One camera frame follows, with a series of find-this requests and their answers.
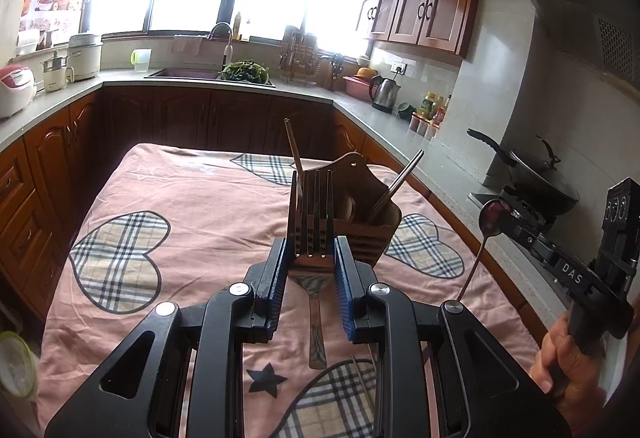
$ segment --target black star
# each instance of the black star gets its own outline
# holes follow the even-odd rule
[[[254,380],[249,392],[266,391],[273,398],[278,397],[278,384],[287,380],[286,376],[275,374],[273,366],[269,362],[262,371],[246,370],[249,376]]]

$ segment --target countertop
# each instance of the countertop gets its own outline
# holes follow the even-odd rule
[[[157,69],[153,69],[147,73],[135,73],[133,70],[103,70],[97,77],[69,84],[64,90],[38,93],[24,110],[9,119],[0,121],[0,151],[56,111],[99,88],[105,88],[108,92],[110,87],[124,85],[181,86],[257,92],[305,98],[326,104],[333,103],[337,110],[363,129],[401,163],[407,163],[418,150],[423,149],[425,155],[414,170],[415,176],[466,225],[478,240],[482,239],[478,228],[479,208],[468,198],[468,194],[488,192],[488,190],[450,160],[439,144],[430,144],[430,141],[409,131],[408,123],[399,119],[398,116],[375,110],[369,103],[344,93],[330,92],[316,86],[302,86],[274,80],[275,88],[264,88],[220,81],[145,78],[156,71]],[[489,239],[486,248],[549,328],[566,308],[536,266],[505,235]]]

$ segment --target power outlet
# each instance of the power outlet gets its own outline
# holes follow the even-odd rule
[[[398,73],[404,75],[406,70],[406,63],[391,63],[391,73]]]

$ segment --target white rice cooker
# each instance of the white rice cooker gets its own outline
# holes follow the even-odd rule
[[[0,119],[22,110],[35,94],[35,79],[28,67],[12,64],[0,69]]]
[[[76,81],[91,79],[98,75],[102,45],[101,34],[87,32],[71,36],[66,52],[66,63],[74,69]]]

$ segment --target human hand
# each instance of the human hand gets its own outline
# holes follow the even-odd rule
[[[588,424],[604,404],[604,393],[598,388],[602,354],[584,355],[569,335],[568,313],[562,315],[542,341],[529,376],[542,391],[549,393],[553,380],[549,367],[557,363],[569,379],[564,396],[556,407],[572,430]]]

